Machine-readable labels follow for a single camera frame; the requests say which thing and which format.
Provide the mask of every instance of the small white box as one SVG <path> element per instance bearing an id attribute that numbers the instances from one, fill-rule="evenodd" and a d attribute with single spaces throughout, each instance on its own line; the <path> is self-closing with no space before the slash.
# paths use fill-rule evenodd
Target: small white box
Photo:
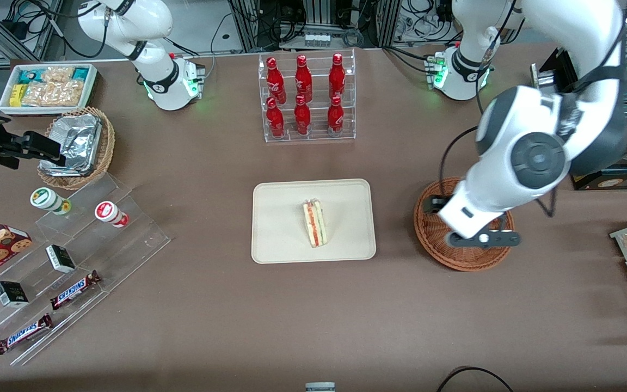
<path id="1" fill-rule="evenodd" d="M 49 106 L 49 107 L 30 107 L 30 106 L 10 106 L 9 99 L 11 97 L 11 90 L 14 85 L 18 83 L 19 77 L 22 72 L 28 70 L 43 69 L 48 66 L 63 66 L 74 67 L 77 69 L 89 69 L 89 73 L 84 80 L 84 89 L 82 89 L 82 97 L 79 99 L 79 103 L 76 106 Z M 0 99 L 0 110 L 4 114 L 11 114 L 13 116 L 43 116 L 45 114 L 62 114 L 71 112 L 75 109 L 83 109 L 89 103 L 91 90 L 94 89 L 94 81 L 97 74 L 96 68 L 89 63 L 55 63 L 55 64 L 25 64 L 16 65 L 9 75 L 7 87 L 5 87 Z"/>

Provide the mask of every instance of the wicker basket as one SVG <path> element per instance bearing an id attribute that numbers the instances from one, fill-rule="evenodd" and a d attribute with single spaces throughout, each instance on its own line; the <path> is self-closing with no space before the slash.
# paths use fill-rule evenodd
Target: wicker basket
<path id="1" fill-rule="evenodd" d="M 42 173 L 38 169 L 38 176 L 49 186 L 68 189 L 68 191 L 76 191 L 80 187 L 94 180 L 96 177 L 105 173 L 113 159 L 113 148 L 115 147 L 115 131 L 113 124 L 110 124 L 108 117 L 94 107 L 85 107 L 84 109 L 74 110 L 63 114 L 63 116 L 81 116 L 82 114 L 93 114 L 103 121 L 103 129 L 101 131 L 100 140 L 98 142 L 98 152 L 96 154 L 95 169 L 86 177 L 52 177 Z M 45 136 L 50 136 L 52 124 L 47 127 Z"/>
<path id="2" fill-rule="evenodd" d="M 451 177 L 444 179 L 444 187 L 448 193 L 453 192 L 460 178 Z M 422 201 L 431 194 L 440 194 L 439 182 L 431 184 L 422 192 L 415 204 L 413 221 L 415 221 L 415 233 L 422 247 L 427 250 L 435 260 L 445 266 L 459 271 L 482 271 L 492 268 L 502 261 L 510 251 L 508 247 L 501 248 L 455 248 L 446 244 L 445 236 L 451 231 L 450 227 L 436 213 L 425 213 L 422 210 Z M 514 220 L 509 211 L 505 214 L 507 222 L 505 228 L 514 229 Z M 500 221 L 494 220 L 490 224 L 491 229 L 498 229 Z"/>

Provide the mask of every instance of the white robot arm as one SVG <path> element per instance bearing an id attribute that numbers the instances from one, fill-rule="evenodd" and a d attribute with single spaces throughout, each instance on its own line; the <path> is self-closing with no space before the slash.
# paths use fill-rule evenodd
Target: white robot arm
<path id="1" fill-rule="evenodd" d="M 476 136 L 480 161 L 438 213 L 462 238 L 472 238 L 503 212 L 547 193 L 568 172 L 589 174 L 610 166 L 627 147 L 618 43 L 623 20 L 617 2 L 521 4 L 534 27 L 568 50 L 580 81 L 588 82 L 572 94 L 515 87 L 488 105 Z"/>
<path id="2" fill-rule="evenodd" d="M 105 0 L 80 5 L 82 14 L 98 3 L 93 12 L 79 17 L 82 30 L 94 40 L 105 42 L 132 61 L 149 97 L 164 110 L 184 107 L 202 94 L 204 69 L 172 58 L 159 42 L 173 27 L 169 8 L 161 0 Z"/>

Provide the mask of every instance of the white tray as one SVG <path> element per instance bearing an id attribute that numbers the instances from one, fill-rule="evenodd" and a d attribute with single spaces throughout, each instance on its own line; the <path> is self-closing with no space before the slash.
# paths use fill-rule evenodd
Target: white tray
<path id="1" fill-rule="evenodd" d="M 14 84 L 18 82 L 21 72 L 27 70 L 44 69 L 49 65 L 59 65 L 63 67 L 74 67 L 78 69 L 89 69 L 89 73 L 84 80 L 84 89 L 82 89 L 82 96 L 79 99 L 79 103 L 76 106 L 52 106 L 52 107 L 14 107 L 9 106 L 9 99 L 11 97 L 11 90 Z M 94 88 L 94 81 L 97 74 L 96 68 L 89 63 L 55 63 L 55 64 L 24 64 L 16 65 L 9 75 L 7 87 L 4 88 L 2 98 L 0 99 L 0 110 L 4 114 L 13 116 L 42 116 L 45 114 L 62 114 L 71 112 L 72 110 L 84 109 L 89 102 L 91 91 Z"/>
<path id="2" fill-rule="evenodd" d="M 328 243 L 312 248 L 302 203 L 319 199 Z M 371 191 L 364 179 L 262 183 L 253 190 L 256 263 L 367 260 L 376 253 Z"/>

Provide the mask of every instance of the acrylic bottle rack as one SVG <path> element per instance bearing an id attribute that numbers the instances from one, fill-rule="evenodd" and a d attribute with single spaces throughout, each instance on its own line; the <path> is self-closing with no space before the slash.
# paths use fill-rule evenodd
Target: acrylic bottle rack
<path id="1" fill-rule="evenodd" d="M 39 320 L 45 313 L 50 314 L 54 323 L 54 328 L 1 355 L 2 362 L 23 365 L 31 360 L 170 241 L 137 206 L 130 189 L 110 174 L 85 185 L 69 199 L 72 211 L 64 216 L 45 214 L 28 230 L 33 245 L 27 253 L 0 268 L 0 280 L 20 283 L 29 301 L 18 309 L 0 303 L 0 340 Z M 124 228 L 115 228 L 95 218 L 94 208 L 104 200 L 112 201 L 129 215 L 130 221 Z M 45 248 L 53 243 L 67 249 L 76 270 L 62 273 L 52 268 Z M 50 298 L 93 270 L 97 270 L 102 280 L 53 311 Z"/>
<path id="2" fill-rule="evenodd" d="M 343 131 L 338 137 L 328 135 L 328 108 L 330 107 L 330 97 L 328 94 L 328 74 L 333 65 L 333 54 L 343 55 L 343 68 L 345 69 L 345 91 L 341 97 L 341 107 L 345 112 L 343 116 Z M 311 109 L 311 132 L 308 136 L 301 136 L 296 130 L 294 122 L 294 107 L 297 96 L 297 88 L 294 84 L 294 74 L 297 72 L 297 55 L 299 53 L 277 52 L 261 54 L 259 57 L 258 82 L 261 94 L 261 112 L 263 112 L 263 134 L 266 142 L 322 142 L 335 141 L 341 139 L 355 139 L 356 136 L 356 85 L 355 85 L 355 52 L 353 50 L 321 50 L 304 52 L 306 62 L 311 70 L 313 79 L 313 100 L 308 103 Z M 287 94 L 285 104 L 279 105 L 279 109 L 284 116 L 284 132 L 282 139 L 275 139 L 269 131 L 268 118 L 266 117 L 266 99 L 269 97 L 268 90 L 268 67 L 266 59 L 274 57 L 277 60 L 277 67 L 284 77 L 284 89 Z"/>

